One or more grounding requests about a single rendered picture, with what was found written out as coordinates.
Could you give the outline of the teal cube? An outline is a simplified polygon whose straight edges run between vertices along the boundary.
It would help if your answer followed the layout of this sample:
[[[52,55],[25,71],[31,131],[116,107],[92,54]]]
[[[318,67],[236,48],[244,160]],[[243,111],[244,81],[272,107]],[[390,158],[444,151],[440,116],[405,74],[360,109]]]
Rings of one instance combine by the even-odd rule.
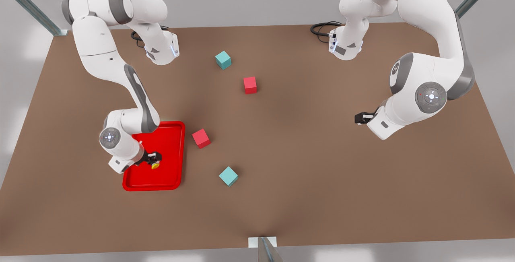
[[[228,187],[231,187],[239,179],[239,176],[231,167],[226,167],[226,169],[219,174],[219,177]]]
[[[226,51],[222,51],[215,56],[215,60],[221,70],[225,70],[228,66],[232,65],[232,60]]]

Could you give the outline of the red plastic tray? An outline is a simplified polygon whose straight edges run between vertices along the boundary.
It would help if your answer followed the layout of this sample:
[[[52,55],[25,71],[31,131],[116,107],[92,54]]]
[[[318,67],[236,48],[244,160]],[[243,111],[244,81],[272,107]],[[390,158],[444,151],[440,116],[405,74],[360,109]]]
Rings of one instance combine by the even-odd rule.
[[[181,121],[162,121],[152,133],[133,135],[147,152],[158,152],[162,161],[156,169],[147,163],[132,165],[124,172],[126,191],[174,190],[181,183],[185,125]]]

